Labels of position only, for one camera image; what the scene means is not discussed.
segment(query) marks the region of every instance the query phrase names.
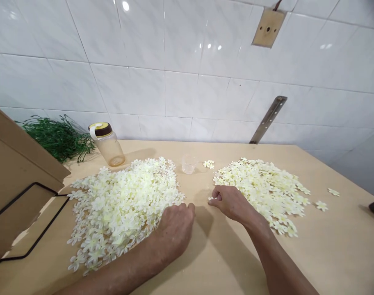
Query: hand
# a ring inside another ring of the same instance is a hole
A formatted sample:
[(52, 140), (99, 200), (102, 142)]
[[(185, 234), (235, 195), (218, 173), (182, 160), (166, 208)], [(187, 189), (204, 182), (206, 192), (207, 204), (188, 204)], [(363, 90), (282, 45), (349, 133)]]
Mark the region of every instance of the hand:
[(214, 199), (209, 205), (217, 207), (228, 218), (235, 220), (245, 227), (267, 227), (266, 219), (259, 214), (247, 201), (243, 194), (234, 186), (216, 186), (212, 192)]
[(184, 253), (191, 240), (195, 206), (185, 203), (167, 207), (157, 229), (153, 232), (159, 254), (166, 264), (170, 264)]

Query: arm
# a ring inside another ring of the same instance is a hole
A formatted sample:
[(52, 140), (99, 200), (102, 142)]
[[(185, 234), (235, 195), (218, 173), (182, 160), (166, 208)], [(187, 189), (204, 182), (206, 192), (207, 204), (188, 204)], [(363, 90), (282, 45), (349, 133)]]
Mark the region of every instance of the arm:
[(191, 239), (194, 211), (194, 204), (166, 208), (158, 228), (149, 237), (115, 261), (56, 294), (130, 294), (183, 254)]
[(259, 214), (234, 186), (216, 186), (209, 205), (240, 222), (247, 230), (264, 268), (271, 295), (314, 294), (318, 292), (284, 251)]

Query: white artificial flower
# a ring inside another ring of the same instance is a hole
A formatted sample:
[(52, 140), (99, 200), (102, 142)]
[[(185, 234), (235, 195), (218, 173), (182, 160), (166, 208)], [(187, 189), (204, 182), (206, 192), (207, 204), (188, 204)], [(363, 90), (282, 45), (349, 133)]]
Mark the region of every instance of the white artificial flower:
[(288, 215), (304, 216), (304, 206), (310, 204), (308, 198), (299, 194), (309, 195), (310, 191), (298, 181), (297, 176), (277, 168), (273, 163), (241, 158), (216, 171), (213, 181), (216, 185), (237, 187), (278, 234), (297, 236), (296, 227)]
[(166, 207), (183, 202), (175, 168), (163, 157), (135, 160), (124, 170), (103, 167), (97, 175), (72, 184), (82, 190), (68, 195), (77, 201), (77, 224), (67, 243), (81, 242), (77, 256), (80, 253), (85, 261), (85, 275), (143, 241), (156, 229)]
[(323, 212), (325, 212), (326, 210), (328, 210), (328, 207), (326, 206), (326, 204), (324, 202), (321, 202), (321, 201), (317, 201), (315, 203), (315, 207)]
[(209, 169), (214, 169), (214, 161), (213, 160), (207, 160), (203, 163), (203, 166)]
[(335, 190), (333, 190), (333, 189), (331, 189), (331, 188), (328, 189), (328, 192), (330, 192), (330, 193), (331, 193), (332, 195), (334, 195), (334, 196), (337, 196), (337, 197), (340, 196), (340, 193), (339, 193), (339, 192), (337, 192), (337, 191), (335, 191)]
[(71, 257), (70, 262), (72, 262), (72, 264), (68, 267), (68, 270), (73, 269), (73, 272), (75, 272), (75, 271), (78, 270), (79, 265), (81, 263), (85, 263), (86, 262), (86, 258), (84, 257), (81, 249), (79, 249), (79, 251), (76, 254), (76, 256), (72, 256)]

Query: green artificial grass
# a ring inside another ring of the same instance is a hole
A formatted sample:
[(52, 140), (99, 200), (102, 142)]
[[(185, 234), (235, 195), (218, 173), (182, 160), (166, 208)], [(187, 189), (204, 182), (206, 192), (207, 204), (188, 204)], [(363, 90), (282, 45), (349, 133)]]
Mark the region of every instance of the green artificial grass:
[(22, 128), (47, 150), (60, 163), (78, 156), (78, 163), (96, 146), (89, 133), (80, 134), (67, 120), (60, 116), (61, 122), (31, 116), (24, 121)]

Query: black wire frame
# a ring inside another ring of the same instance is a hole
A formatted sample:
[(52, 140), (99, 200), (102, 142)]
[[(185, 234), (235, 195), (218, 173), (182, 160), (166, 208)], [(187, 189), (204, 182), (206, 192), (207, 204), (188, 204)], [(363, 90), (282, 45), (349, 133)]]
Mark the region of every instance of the black wire frame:
[[(33, 182), (27, 188), (25, 188), (20, 194), (18, 194), (12, 201), (10, 201), (4, 208), (2, 208), (0, 210), (0, 215), (5, 210), (7, 210), (14, 202), (16, 202), (22, 195), (24, 195), (33, 186), (39, 186), (39, 187), (41, 187), (43, 189), (46, 189), (47, 191), (50, 191), (50, 192), (54, 193), (55, 197), (65, 197), (65, 196), (67, 196), (67, 195), (59, 195), (56, 191), (52, 190), (51, 188), (49, 188), (49, 187), (47, 187), (47, 186), (45, 186), (45, 185), (43, 185), (43, 184), (41, 184), (39, 182)], [(4, 261), (20, 260), (20, 259), (26, 258), (33, 251), (33, 249), (35, 248), (35, 246), (38, 244), (38, 242), (43, 237), (43, 235), (46, 233), (46, 231), (49, 229), (49, 227), (52, 225), (52, 223), (56, 220), (57, 216), (60, 214), (60, 212), (62, 211), (62, 209), (65, 207), (65, 205), (67, 205), (68, 201), (69, 201), (69, 198), (67, 198), (65, 200), (64, 204), (60, 207), (60, 209), (57, 211), (56, 215), (52, 218), (52, 220), (49, 222), (49, 224), (45, 227), (45, 229), (43, 230), (43, 232), (39, 235), (39, 237), (37, 238), (37, 240), (34, 242), (34, 244), (31, 246), (31, 248), (27, 251), (26, 254), (24, 254), (22, 256), (1, 258), (0, 259), (0, 263), (4, 262)]]

